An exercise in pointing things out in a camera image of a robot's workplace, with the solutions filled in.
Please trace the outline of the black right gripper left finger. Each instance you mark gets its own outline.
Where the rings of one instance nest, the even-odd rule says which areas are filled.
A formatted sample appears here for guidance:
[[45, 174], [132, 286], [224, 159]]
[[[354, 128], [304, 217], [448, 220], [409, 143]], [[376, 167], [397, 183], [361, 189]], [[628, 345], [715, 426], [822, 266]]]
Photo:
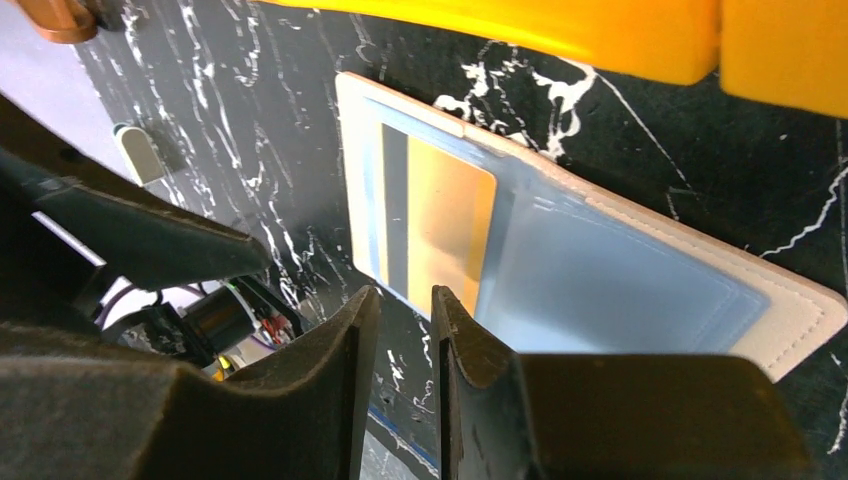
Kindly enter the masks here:
[[216, 381], [88, 335], [1, 323], [5, 479], [356, 479], [380, 298], [361, 288]]

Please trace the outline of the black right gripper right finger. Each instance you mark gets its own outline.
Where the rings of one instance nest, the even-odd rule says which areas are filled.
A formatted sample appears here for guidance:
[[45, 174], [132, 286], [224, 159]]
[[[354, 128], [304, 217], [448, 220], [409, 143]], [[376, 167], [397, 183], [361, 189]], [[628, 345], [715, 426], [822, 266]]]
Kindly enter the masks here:
[[754, 363], [720, 355], [519, 353], [431, 293], [443, 479], [811, 479]]

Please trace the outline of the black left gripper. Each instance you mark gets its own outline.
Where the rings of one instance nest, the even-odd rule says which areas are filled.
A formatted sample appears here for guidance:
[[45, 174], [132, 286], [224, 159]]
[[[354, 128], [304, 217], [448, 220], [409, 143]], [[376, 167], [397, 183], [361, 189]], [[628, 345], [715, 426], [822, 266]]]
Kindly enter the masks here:
[[269, 265], [251, 235], [156, 197], [2, 100], [3, 322], [90, 332], [108, 282], [125, 277], [134, 285], [99, 306], [103, 340], [239, 368], [243, 342], [271, 353], [304, 334], [295, 308], [258, 279], [235, 277]]

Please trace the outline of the white leather card holder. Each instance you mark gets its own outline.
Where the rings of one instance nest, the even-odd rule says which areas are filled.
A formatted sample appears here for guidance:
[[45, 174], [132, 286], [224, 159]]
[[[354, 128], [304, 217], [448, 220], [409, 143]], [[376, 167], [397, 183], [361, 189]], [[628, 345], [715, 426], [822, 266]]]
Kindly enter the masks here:
[[777, 380], [846, 325], [830, 289], [376, 82], [346, 72], [335, 84], [353, 264], [411, 309], [380, 275], [385, 125], [495, 176], [470, 313], [514, 350], [732, 354]]

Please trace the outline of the gold card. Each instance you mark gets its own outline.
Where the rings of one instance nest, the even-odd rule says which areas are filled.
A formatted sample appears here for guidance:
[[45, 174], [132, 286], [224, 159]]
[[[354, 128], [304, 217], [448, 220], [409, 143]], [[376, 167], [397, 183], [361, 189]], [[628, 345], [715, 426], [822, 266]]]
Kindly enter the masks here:
[[382, 282], [423, 316], [431, 289], [478, 303], [497, 180], [435, 145], [388, 125], [381, 131], [386, 245]]

